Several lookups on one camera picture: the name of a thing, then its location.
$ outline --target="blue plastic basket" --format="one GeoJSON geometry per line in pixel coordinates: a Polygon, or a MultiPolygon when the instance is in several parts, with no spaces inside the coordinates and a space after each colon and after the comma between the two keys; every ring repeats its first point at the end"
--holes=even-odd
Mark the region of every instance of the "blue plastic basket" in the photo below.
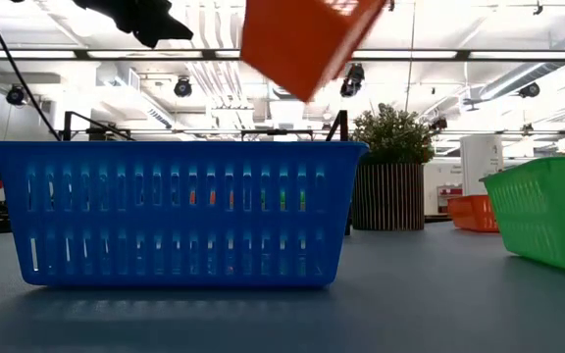
{"type": "Polygon", "coordinates": [[[0,142],[26,282],[322,286],[355,142],[0,142]]]}

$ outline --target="tabletop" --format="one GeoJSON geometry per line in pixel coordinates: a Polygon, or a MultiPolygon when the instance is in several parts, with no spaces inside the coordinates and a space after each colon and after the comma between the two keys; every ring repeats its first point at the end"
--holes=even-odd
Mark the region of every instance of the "tabletop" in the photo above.
{"type": "Polygon", "coordinates": [[[322,290],[50,289],[0,234],[0,351],[565,352],[565,272],[498,235],[353,231],[322,290]]]}

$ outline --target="small orange object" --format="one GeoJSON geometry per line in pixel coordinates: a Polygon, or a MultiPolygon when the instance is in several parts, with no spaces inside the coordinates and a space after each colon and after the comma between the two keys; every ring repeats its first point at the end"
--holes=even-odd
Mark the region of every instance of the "small orange object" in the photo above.
{"type": "Polygon", "coordinates": [[[325,0],[246,0],[240,58],[308,102],[341,72],[385,2],[357,0],[348,16],[325,0]]]}
{"type": "Polygon", "coordinates": [[[496,217],[487,195],[449,199],[448,214],[456,227],[481,232],[498,232],[496,217]]]}

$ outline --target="plastic basket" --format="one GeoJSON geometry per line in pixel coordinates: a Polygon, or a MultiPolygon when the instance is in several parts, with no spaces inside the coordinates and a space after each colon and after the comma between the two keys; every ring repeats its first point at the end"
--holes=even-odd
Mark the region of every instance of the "plastic basket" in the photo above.
{"type": "Polygon", "coordinates": [[[565,269],[565,157],[485,179],[507,250],[565,269]]]}
{"type": "Polygon", "coordinates": [[[308,102],[341,73],[386,0],[247,0],[241,60],[308,102]]]}
{"type": "Polygon", "coordinates": [[[24,280],[323,286],[355,142],[0,142],[24,280]]]}
{"type": "Polygon", "coordinates": [[[496,218],[487,195],[448,199],[448,214],[456,227],[480,232],[498,232],[496,218]]]}

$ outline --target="plant pot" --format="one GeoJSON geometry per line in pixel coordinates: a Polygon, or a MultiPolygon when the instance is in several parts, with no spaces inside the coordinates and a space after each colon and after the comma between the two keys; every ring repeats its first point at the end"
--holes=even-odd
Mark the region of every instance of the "plant pot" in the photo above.
{"type": "Polygon", "coordinates": [[[361,230],[423,229],[423,166],[359,165],[352,196],[352,226],[361,230]]]}

